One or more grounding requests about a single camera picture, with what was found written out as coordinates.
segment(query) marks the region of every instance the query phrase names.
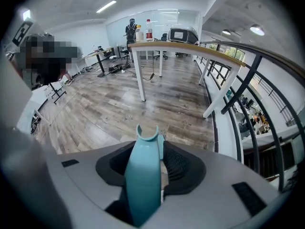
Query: black railing bar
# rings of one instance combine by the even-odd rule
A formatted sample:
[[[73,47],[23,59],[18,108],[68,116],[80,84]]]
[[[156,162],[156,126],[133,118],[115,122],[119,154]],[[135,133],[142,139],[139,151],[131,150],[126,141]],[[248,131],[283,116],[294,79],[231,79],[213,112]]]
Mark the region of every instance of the black railing bar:
[[[218,89],[220,90],[221,87],[219,85],[219,83],[217,82],[217,80],[215,79],[215,77],[213,76],[213,74],[211,74],[213,80],[215,81]],[[225,104],[228,104],[226,98],[224,97],[224,102]],[[234,136],[235,136],[235,141],[236,141],[236,153],[237,153],[237,160],[239,162],[242,161],[242,152],[241,152],[241,144],[239,142],[239,136],[238,136],[238,130],[237,130],[237,126],[236,126],[236,123],[235,123],[235,120],[234,120],[234,117],[233,117],[233,113],[232,113],[232,110],[231,108],[229,108],[229,116],[230,116],[230,119],[231,119],[231,122],[232,122],[232,126],[233,126],[233,131],[234,131]]]
[[[223,67],[222,67],[222,66],[220,66],[219,72],[221,72],[221,70],[222,70],[222,69],[223,69]],[[218,78],[219,78],[219,75],[220,75],[220,73],[218,73],[218,75],[217,75],[216,79],[218,79]]]
[[[228,76],[228,73],[229,73],[229,72],[230,72],[230,71],[227,71],[227,72],[225,73],[224,79],[223,79],[223,81],[220,83],[221,86],[223,85],[223,83],[224,83],[225,80],[227,79],[227,76]]]
[[[267,89],[265,88],[265,86],[263,84],[261,84],[261,87],[267,92]],[[283,108],[285,106],[285,104],[281,101],[281,99],[277,96],[278,100],[280,100],[280,102],[278,102],[278,100],[276,98],[273,98],[272,96],[277,96],[275,94],[270,95],[270,97],[272,98],[272,100],[274,101],[274,103],[276,104],[276,106],[278,107],[278,109],[280,110],[281,108]]]
[[[283,102],[281,102],[280,99],[275,98],[274,95],[270,95],[270,97],[275,102],[275,104],[276,104],[276,106],[278,107],[279,110],[281,110],[285,106],[285,104]]]
[[[277,165],[278,165],[278,173],[280,174],[278,190],[280,192],[282,192],[283,188],[284,188],[284,159],[283,159],[283,153],[282,153],[282,149],[281,149],[280,140],[278,139],[275,126],[273,125],[273,122],[272,122],[268,112],[266,111],[264,105],[259,100],[259,98],[256,96],[256,94],[252,91],[252,89],[248,85],[246,87],[247,87],[248,91],[252,94],[252,96],[254,97],[256,102],[258,103],[258,105],[261,107],[264,115],[266,116],[266,118],[268,120],[268,124],[270,126],[271,133],[272,133],[272,136],[273,136],[273,139],[274,139],[274,144],[275,144],[275,148],[276,148],[276,159],[277,159]]]
[[[221,110],[221,113],[224,114],[225,112],[227,112],[227,110],[233,106],[233,104],[236,102],[237,98],[239,98],[239,96],[241,96],[241,94],[245,91],[246,86],[250,83],[251,79],[253,78],[256,69],[258,68],[260,62],[262,60],[262,57],[259,55],[256,55],[254,58],[254,61],[252,63],[252,66],[250,67],[250,70],[247,74],[247,76],[245,77],[245,79],[242,81],[242,84],[240,85],[240,87],[238,88],[236,95],[234,95],[231,100],[229,101],[229,103]]]
[[[272,94],[272,96],[274,96],[274,98],[276,98],[279,101],[279,103],[282,104],[281,107],[284,108],[285,103],[281,100],[280,96],[277,94]]]
[[[217,69],[215,68],[215,66],[213,66],[213,68],[216,70],[216,72],[218,73],[218,75],[220,75],[223,79],[225,79],[225,77],[223,76],[223,74],[221,74],[220,71],[217,70]]]
[[[293,117],[288,109],[284,109],[283,113],[286,113],[290,117],[290,119],[293,119]]]
[[[281,112],[282,116],[284,117],[285,121],[289,121],[289,117],[285,114],[285,112]]]
[[[275,98],[273,98],[272,97],[273,95],[271,95],[270,97],[271,97],[271,99],[274,101],[274,103],[276,104],[276,106],[277,106],[277,108],[280,110],[281,108],[283,108],[283,106],[284,106],[284,103],[283,102],[278,102],[278,100],[276,100]],[[287,121],[289,121],[289,119],[292,119],[292,117],[287,117],[287,116],[284,116],[283,115],[283,117],[284,117],[284,119],[285,119],[285,121],[287,122]]]
[[[268,84],[266,84],[264,81],[261,81],[260,84],[264,85],[269,91],[272,91],[272,88]]]
[[[271,51],[264,50],[259,47],[255,47],[253,45],[247,45],[243,43],[235,43],[235,42],[221,42],[222,45],[228,45],[228,46],[234,46],[238,49],[243,49],[252,53],[255,53],[256,55],[260,55],[267,60],[271,61],[272,63],[276,64],[283,70],[285,70],[287,73],[289,73],[291,76],[293,76],[304,88],[305,88],[305,71],[296,63],[293,61],[276,54]]]
[[[236,92],[234,91],[234,89],[232,87],[230,87],[230,90],[232,91],[232,93],[235,95]],[[241,110],[245,116],[245,120],[247,125],[250,127],[249,131],[250,131],[250,135],[251,135],[251,139],[252,139],[252,145],[253,145],[253,150],[254,150],[254,171],[258,174],[260,174],[260,161],[259,161],[259,152],[258,152],[258,146],[257,146],[257,141],[256,141],[256,136],[254,133],[254,129],[253,126],[251,124],[250,118],[248,116],[248,113],[245,109],[245,107],[243,106],[242,102],[240,101],[240,99],[237,99],[238,104],[241,107]]]
[[[287,107],[287,105],[280,111],[280,113]]]

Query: black device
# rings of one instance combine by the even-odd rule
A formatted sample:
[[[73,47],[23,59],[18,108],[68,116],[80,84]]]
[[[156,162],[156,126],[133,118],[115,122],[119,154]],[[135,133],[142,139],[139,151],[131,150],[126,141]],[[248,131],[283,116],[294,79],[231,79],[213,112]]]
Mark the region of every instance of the black device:
[[[252,99],[247,102],[246,107],[249,109],[254,104],[254,101]]]
[[[128,63],[128,60],[126,60],[125,65],[122,64],[122,63],[113,65],[113,66],[111,66],[111,67],[108,68],[108,71],[109,71],[109,73],[114,74],[114,73],[117,73],[118,71],[125,70],[125,69],[128,69],[128,68],[130,68],[130,67],[131,67],[131,66],[130,66],[130,64]]]

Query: white table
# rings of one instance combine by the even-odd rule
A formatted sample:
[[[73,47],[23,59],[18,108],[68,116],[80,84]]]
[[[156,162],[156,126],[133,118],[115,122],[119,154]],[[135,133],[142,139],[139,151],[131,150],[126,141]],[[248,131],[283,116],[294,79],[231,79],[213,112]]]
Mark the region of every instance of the white table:
[[[215,60],[217,62],[223,63],[231,67],[231,71],[229,75],[221,87],[219,94],[214,99],[214,101],[210,104],[207,110],[204,112],[203,117],[207,118],[212,111],[215,109],[219,101],[224,97],[233,81],[235,80],[237,73],[240,67],[245,66],[245,64],[231,56],[225,55],[221,52],[200,47],[197,45],[191,45],[186,43],[178,43],[178,42],[141,42],[129,44],[132,49],[134,67],[137,75],[138,86],[140,90],[140,97],[142,101],[146,101],[145,90],[143,85],[142,78],[142,69],[141,69],[141,61],[140,61],[140,51],[160,51],[160,55],[163,55],[164,51],[167,52],[181,52],[186,54],[197,55],[200,57],[207,58],[205,68],[203,70],[202,76],[200,78],[199,84],[202,84],[203,78],[207,72],[207,66],[209,65],[210,60]],[[159,76],[162,76],[162,66],[163,66],[163,58],[160,57],[160,67],[159,67]]]

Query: desk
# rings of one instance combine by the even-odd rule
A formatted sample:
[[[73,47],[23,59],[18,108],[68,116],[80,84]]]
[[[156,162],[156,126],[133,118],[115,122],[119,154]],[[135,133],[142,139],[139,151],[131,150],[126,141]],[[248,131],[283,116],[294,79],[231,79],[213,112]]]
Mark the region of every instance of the desk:
[[[145,97],[145,90],[143,86],[143,78],[142,78],[142,69],[141,69],[141,61],[140,61],[140,51],[160,51],[160,55],[163,55],[164,51],[167,52],[181,52],[186,54],[197,55],[200,57],[206,57],[207,63],[205,64],[205,68],[203,70],[202,76],[200,78],[199,84],[202,84],[203,78],[207,71],[207,66],[209,65],[210,60],[214,60],[225,65],[230,66],[232,69],[226,79],[225,83],[223,84],[219,94],[214,99],[214,101],[210,104],[207,110],[204,112],[203,117],[207,118],[212,111],[215,109],[219,101],[225,96],[226,92],[232,85],[233,81],[235,80],[237,73],[240,67],[245,67],[245,63],[225,55],[221,52],[200,47],[197,45],[186,44],[186,43],[178,43],[178,42],[141,42],[141,43],[133,43],[129,44],[129,47],[132,49],[132,54],[134,55],[134,67],[137,75],[138,86],[140,90],[140,97],[142,101],[146,101]],[[160,67],[159,67],[159,76],[162,77],[162,64],[163,58],[160,57]]]
[[[91,53],[91,54],[88,54],[88,55],[85,57],[85,58],[90,58],[90,57],[96,56],[97,61],[99,62],[100,68],[101,68],[101,70],[102,70],[102,73],[99,74],[98,77],[103,77],[104,74],[105,74],[105,70],[104,70],[104,68],[103,68],[103,65],[102,65],[102,62],[101,62],[101,59],[100,59],[99,54],[105,53],[105,52],[110,52],[110,51],[111,51],[111,52],[113,53],[113,55],[114,55],[114,49],[113,49],[113,48],[107,48],[107,49],[104,50],[104,51],[93,52],[93,53]]]
[[[243,114],[243,111],[242,111],[240,105],[238,104],[238,102],[235,102],[235,103],[234,103],[234,106],[235,106],[236,110],[237,110],[239,113]]]

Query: wooden floor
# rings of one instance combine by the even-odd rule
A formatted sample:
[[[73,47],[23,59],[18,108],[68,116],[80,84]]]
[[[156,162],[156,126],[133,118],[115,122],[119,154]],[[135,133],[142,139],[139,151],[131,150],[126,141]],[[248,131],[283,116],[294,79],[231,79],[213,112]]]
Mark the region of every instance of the wooden floor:
[[[141,62],[149,79],[153,61]],[[102,64],[108,71],[113,63]],[[190,56],[163,61],[163,77],[159,60],[154,61],[154,78],[144,80],[146,102],[140,99],[133,73],[98,78],[100,72],[76,76],[57,105],[48,101],[43,106],[40,112],[51,126],[41,121],[36,134],[40,142],[51,143],[58,154],[86,151],[135,140],[140,124],[144,135],[155,133],[158,125],[168,141],[214,150],[212,118],[202,117],[209,105],[206,89],[198,85],[200,74]]]

